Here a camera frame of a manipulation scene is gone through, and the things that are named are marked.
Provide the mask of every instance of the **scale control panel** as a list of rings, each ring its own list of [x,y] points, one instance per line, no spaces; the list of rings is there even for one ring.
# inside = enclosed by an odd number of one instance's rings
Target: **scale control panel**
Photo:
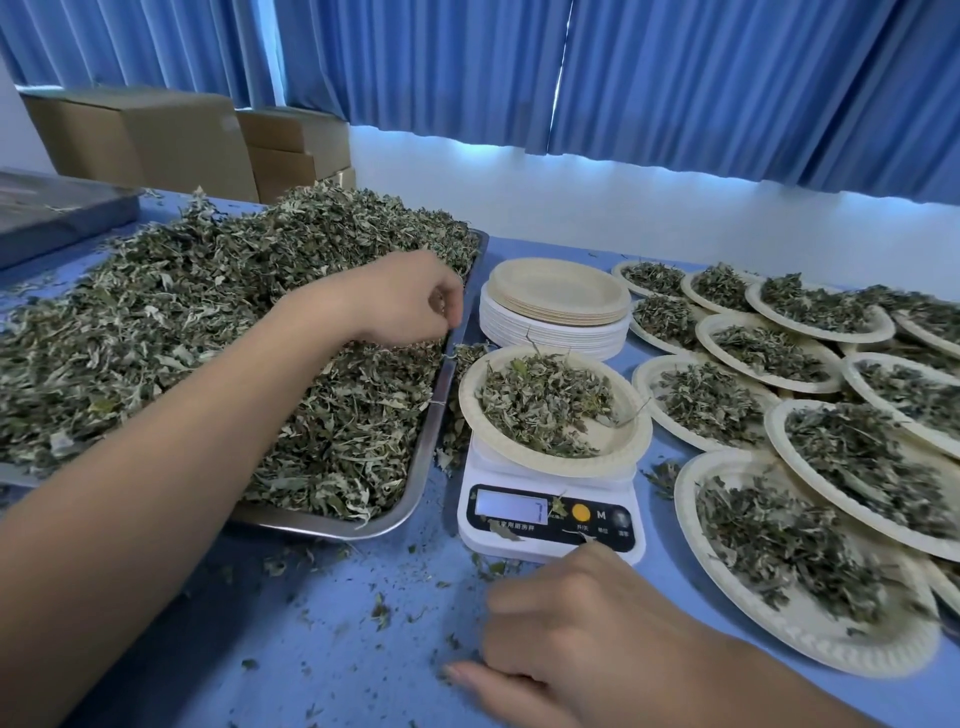
[[[520,538],[571,546],[595,539],[620,553],[636,545],[633,519],[621,505],[483,483],[470,488],[467,521],[479,531],[491,531],[494,522]]]

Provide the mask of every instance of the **blue curtain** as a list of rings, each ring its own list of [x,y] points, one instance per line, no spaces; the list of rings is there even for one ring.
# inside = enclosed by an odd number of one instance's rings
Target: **blue curtain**
[[[796,183],[897,0],[575,0],[550,154]]]
[[[287,103],[546,152],[571,0],[276,0]]]
[[[960,3],[901,4],[804,182],[960,204]]]
[[[275,102],[255,0],[0,0],[0,53],[22,85],[153,85]]]

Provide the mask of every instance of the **orange button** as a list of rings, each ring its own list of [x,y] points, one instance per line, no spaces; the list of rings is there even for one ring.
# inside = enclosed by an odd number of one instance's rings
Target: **orange button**
[[[587,508],[583,503],[577,503],[573,506],[572,509],[573,518],[581,523],[586,523],[590,520],[590,509]]]

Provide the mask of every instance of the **person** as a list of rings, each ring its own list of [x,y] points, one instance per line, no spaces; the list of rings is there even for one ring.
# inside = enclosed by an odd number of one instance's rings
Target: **person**
[[[60,723],[179,592],[340,347],[438,339],[462,316],[460,280],[427,251],[310,283],[11,508],[0,725]],[[598,544],[496,584],[488,602],[485,664],[448,673],[522,728],[875,725]]]

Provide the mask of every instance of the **white scale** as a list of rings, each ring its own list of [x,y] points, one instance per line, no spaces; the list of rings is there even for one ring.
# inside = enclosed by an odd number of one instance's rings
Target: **white scale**
[[[457,505],[460,538],[477,553],[538,564],[596,539],[632,566],[647,547],[635,475],[636,466],[608,478],[546,475],[474,435]]]

